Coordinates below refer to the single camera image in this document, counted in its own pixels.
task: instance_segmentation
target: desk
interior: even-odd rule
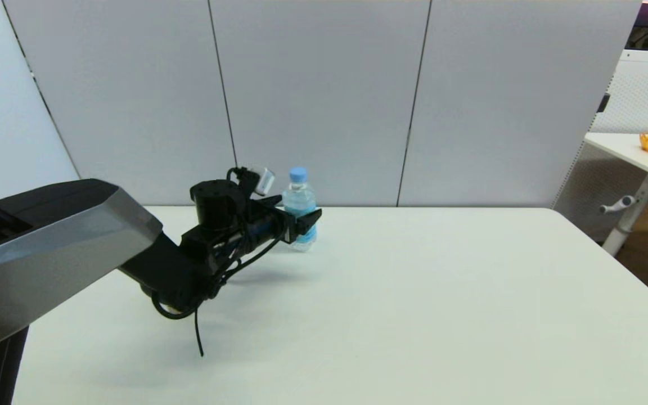
[[[31,325],[15,402],[648,403],[648,288],[540,208],[325,208],[201,306],[203,359],[193,323],[112,272]]]
[[[602,246],[609,254],[616,256],[648,203],[648,152],[641,149],[638,134],[633,133],[587,133],[584,140],[646,172],[646,177],[635,194],[637,203],[627,208]]]

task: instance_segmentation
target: blue bottle cap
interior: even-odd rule
[[[293,167],[289,171],[289,179],[295,183],[303,183],[307,181],[306,167]]]

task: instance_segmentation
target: plastic bottle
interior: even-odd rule
[[[317,209],[314,189],[307,182],[308,173],[304,167],[294,167],[289,171],[290,184],[282,194],[283,209],[299,218]],[[298,251],[308,251],[317,240],[317,226],[296,238],[291,247]]]

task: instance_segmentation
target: white partition wall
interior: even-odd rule
[[[240,164],[323,205],[395,205],[429,2],[211,0]]]
[[[638,0],[434,0],[401,205],[550,206]]]
[[[0,198],[75,179],[0,2]]]
[[[82,177],[186,204],[234,166],[207,2],[5,5]]]
[[[167,205],[237,163],[321,205],[550,206],[640,7],[4,3],[79,174]]]

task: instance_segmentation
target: bottle label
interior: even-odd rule
[[[312,205],[311,207],[306,208],[304,210],[298,210],[296,208],[291,208],[291,207],[286,207],[286,206],[284,208],[284,210],[286,212],[290,213],[291,215],[293,215],[293,216],[295,216],[297,218],[299,218],[300,216],[307,215],[308,213],[313,213],[316,209],[317,208],[316,208],[315,205]],[[314,226],[312,226],[307,233],[305,233],[304,235],[298,236],[298,238],[296,238],[296,243],[299,243],[299,244],[309,243],[309,242],[313,241],[314,238],[316,238],[316,236],[317,236],[317,226],[316,226],[316,224],[314,224]]]

